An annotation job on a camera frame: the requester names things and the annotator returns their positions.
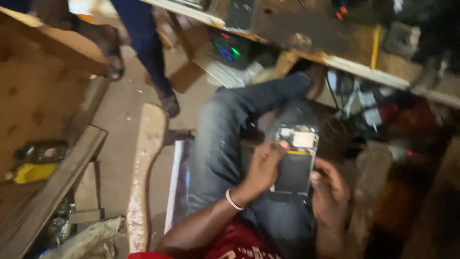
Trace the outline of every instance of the red cloth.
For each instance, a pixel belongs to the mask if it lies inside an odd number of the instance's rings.
[[[262,241],[248,228],[237,222],[230,222],[212,243],[204,259],[280,259],[270,252]],[[132,253],[128,259],[172,259],[159,253]]]

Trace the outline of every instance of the dirt floor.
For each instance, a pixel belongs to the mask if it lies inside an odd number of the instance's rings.
[[[94,118],[93,124],[109,132],[98,157],[100,161],[101,207],[106,218],[125,215],[131,186],[134,149],[141,105],[159,104],[154,89],[145,83],[145,69],[131,47],[122,50],[126,72],[112,83]],[[197,126],[201,104],[209,99],[216,86],[207,82],[207,74],[187,60],[179,47],[165,53],[166,74],[181,106],[181,113],[170,121],[170,128],[193,129]],[[151,248],[163,236],[174,146],[163,148],[150,177]],[[127,237],[115,240],[117,258],[128,255]]]

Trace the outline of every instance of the bracelet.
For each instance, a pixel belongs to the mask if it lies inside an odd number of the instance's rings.
[[[231,191],[231,190],[232,190],[232,189],[228,189],[228,190],[225,192],[225,197],[227,198],[228,202],[229,202],[235,209],[237,209],[237,210],[239,210],[239,211],[244,210],[244,208],[238,207],[238,206],[231,200],[231,198],[230,198],[230,191]]]

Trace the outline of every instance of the smartphone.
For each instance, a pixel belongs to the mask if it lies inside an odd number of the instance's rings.
[[[310,172],[318,150],[318,128],[306,124],[281,124],[275,142],[283,140],[289,143],[289,151],[278,164],[278,178],[270,191],[309,196]]]

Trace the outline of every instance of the person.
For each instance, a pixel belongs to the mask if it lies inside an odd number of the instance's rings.
[[[110,0],[131,38],[131,46],[146,68],[161,106],[170,118],[180,113],[179,103],[165,77],[162,44],[153,18],[152,5],[140,0]],[[120,35],[108,24],[95,25],[69,11],[68,0],[0,0],[0,6],[40,18],[51,27],[75,31],[97,44],[107,59],[108,75],[118,81],[124,74]]]
[[[311,199],[269,191],[289,146],[273,142],[276,129],[280,124],[317,123],[305,99],[315,91],[313,78],[298,72],[244,88],[220,89],[200,114],[189,168],[190,215],[164,235],[153,253],[128,258],[342,257],[350,194],[331,163],[316,158]],[[248,122],[279,105],[284,105],[280,117],[267,129],[265,142],[255,148],[245,171],[241,133]]]

